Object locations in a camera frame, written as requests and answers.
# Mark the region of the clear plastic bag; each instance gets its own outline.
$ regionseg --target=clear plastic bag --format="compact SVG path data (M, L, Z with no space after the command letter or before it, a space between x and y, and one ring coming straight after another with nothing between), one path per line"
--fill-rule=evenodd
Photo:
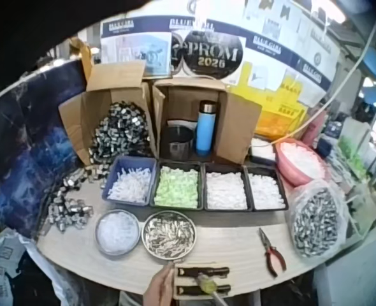
M330 258L345 243L349 213L344 195L324 180L293 190L286 219L294 248L304 258Z

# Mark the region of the pliers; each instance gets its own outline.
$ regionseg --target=pliers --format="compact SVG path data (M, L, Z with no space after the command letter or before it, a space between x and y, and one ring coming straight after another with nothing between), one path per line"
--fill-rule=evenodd
M284 260L283 255L281 255L281 253L278 250L276 250L275 247L271 246L269 238L267 238L266 234L261 228L259 228L259 235L264 245L264 248L266 249L266 253L264 255L266 255L267 269L273 277L277 277L277 273L273 269L273 265L271 264L271 256L276 256L276 258L280 261L280 264L282 265L283 271L287 269L286 261Z

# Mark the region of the yellow tool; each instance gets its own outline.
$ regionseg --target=yellow tool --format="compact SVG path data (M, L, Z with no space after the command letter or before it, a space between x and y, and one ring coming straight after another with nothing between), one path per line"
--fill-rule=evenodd
M199 274L196 282L201 290L206 294L212 296L218 306L229 306L217 293L218 285L212 279L204 274Z

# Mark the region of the green plastic parts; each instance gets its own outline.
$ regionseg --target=green plastic parts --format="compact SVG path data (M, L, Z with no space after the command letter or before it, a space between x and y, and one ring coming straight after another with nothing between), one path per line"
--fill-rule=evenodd
M156 206L198 207L198 172L191 169L171 169L163 166L154 198Z

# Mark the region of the cable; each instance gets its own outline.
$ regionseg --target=cable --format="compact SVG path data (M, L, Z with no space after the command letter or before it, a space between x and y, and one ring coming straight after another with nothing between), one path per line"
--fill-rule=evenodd
M285 135L277 140L275 140L274 142L271 142L267 145L260 145L258 147L267 147L269 145L273 145L275 143L278 143L278 142L281 142L282 140L285 140L286 138L289 138L289 137L292 137L294 134L300 132L302 129L304 129L306 126L308 126L315 118L317 118L317 116L327 108L328 105L331 104L331 102L338 96L338 94L340 93L341 89L344 87L344 85L347 83L347 81L349 80L349 78L351 77L351 75L355 72L356 68L358 67L359 64L361 64L362 60L364 59L364 56L366 54L366 52L368 51L368 48L372 42L372 39L373 39L373 36L375 35L376 33L376 21L375 21L375 24L373 25L373 28L372 28L372 31L371 33L369 34L369 37L368 37L368 41L366 42L366 45L362 51L362 54L361 56L359 57L359 59L356 61L355 65L352 67L352 69L348 72L347 76L344 78L344 80L342 81L342 83L340 84L340 86L336 89L336 91L334 92L334 94L328 99L327 103L324 104L313 116L311 116L310 119L308 119L303 125L301 125L298 129L295 129L293 132L289 133L288 135Z

